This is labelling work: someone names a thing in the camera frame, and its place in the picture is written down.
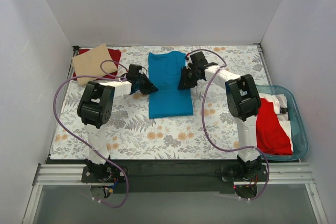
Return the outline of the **blue t shirt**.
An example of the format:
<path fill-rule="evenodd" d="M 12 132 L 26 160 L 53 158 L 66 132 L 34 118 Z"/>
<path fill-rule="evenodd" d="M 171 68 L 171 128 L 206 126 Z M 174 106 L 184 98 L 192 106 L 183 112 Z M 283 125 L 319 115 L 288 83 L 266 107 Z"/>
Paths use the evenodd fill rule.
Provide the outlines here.
<path fill-rule="evenodd" d="M 149 98 L 149 118 L 193 115 L 191 91 L 179 90 L 181 70 L 186 66 L 185 54 L 171 51 L 166 54 L 149 53 L 150 81 L 158 88 Z"/>

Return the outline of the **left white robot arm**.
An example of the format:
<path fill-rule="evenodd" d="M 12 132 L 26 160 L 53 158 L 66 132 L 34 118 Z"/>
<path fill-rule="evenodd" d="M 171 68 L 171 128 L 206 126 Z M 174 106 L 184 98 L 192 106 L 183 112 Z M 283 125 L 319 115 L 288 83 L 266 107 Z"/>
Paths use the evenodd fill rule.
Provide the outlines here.
<path fill-rule="evenodd" d="M 112 115 L 114 98 L 131 95 L 140 91 L 144 95 L 159 89 L 142 72 L 141 65 L 131 64 L 126 73 L 107 83 L 89 81 L 77 108 L 77 114 L 85 125 L 90 147 L 85 160 L 88 173 L 100 182 L 117 178 L 118 171 L 107 162 L 110 153 L 107 148 L 106 124 Z"/>

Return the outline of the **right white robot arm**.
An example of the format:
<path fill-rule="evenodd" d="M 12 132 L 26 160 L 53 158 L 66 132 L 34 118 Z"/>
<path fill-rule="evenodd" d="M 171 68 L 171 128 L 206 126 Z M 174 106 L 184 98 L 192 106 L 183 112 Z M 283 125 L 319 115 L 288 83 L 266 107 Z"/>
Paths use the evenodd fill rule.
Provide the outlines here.
<path fill-rule="evenodd" d="M 263 166 L 261 150 L 257 147 L 256 131 L 261 99 L 253 77 L 250 74 L 240 76 L 225 70 L 225 65 L 220 66 L 217 63 L 208 62 L 201 49 L 187 54 L 185 59 L 186 66 L 181 70 L 178 89 L 194 88 L 199 80 L 208 82 L 201 105 L 201 119 L 205 136 L 217 150 L 237 152 L 237 163 L 233 168 L 224 169 L 225 175 L 231 178 L 239 177 L 246 181 L 257 178 L 257 174 Z M 227 106 L 237 125 L 238 148 L 229 150 L 218 147 L 207 132 L 204 106 L 208 89 L 212 83 L 226 91 Z"/>

